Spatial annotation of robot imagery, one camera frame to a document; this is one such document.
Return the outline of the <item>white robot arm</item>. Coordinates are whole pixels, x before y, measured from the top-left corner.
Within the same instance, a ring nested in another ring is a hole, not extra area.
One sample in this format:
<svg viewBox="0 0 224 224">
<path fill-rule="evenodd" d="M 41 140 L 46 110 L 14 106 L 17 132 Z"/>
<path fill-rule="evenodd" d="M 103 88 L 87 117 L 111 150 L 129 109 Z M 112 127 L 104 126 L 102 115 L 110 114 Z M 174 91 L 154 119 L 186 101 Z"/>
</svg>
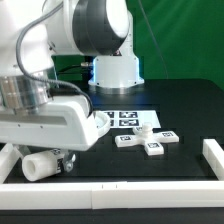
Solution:
<svg viewBox="0 0 224 224">
<path fill-rule="evenodd" d="M 86 151 L 110 130 L 88 95 L 49 96 L 51 56 L 111 55 L 130 30 L 125 0 L 0 0 L 0 142 L 40 153 L 22 159 L 29 177 L 73 166 L 72 150 Z"/>
</svg>

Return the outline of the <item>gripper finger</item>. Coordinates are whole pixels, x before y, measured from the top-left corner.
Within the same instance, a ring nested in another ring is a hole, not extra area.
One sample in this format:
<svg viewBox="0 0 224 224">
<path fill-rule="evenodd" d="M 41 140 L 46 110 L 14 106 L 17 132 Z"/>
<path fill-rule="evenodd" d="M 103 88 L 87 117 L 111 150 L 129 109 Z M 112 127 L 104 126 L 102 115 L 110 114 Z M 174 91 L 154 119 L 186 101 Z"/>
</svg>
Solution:
<svg viewBox="0 0 224 224">
<path fill-rule="evenodd" d="M 63 158 L 63 167 L 66 172 L 71 172 L 74 167 L 76 155 L 72 151 L 68 151 Z"/>
<path fill-rule="evenodd" d="M 13 148 L 21 159 L 31 154 L 29 148 L 25 145 L 14 145 Z"/>
</svg>

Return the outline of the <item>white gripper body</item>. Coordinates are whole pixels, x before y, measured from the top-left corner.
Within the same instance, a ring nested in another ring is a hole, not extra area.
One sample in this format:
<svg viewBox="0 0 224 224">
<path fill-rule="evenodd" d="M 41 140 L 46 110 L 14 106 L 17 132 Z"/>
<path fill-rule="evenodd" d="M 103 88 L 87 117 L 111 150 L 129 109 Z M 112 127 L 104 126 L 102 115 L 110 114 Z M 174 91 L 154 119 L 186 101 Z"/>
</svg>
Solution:
<svg viewBox="0 0 224 224">
<path fill-rule="evenodd" d="M 0 143 L 86 151 L 98 140 L 94 115 L 83 96 L 56 96 L 37 114 L 0 107 Z"/>
</svg>

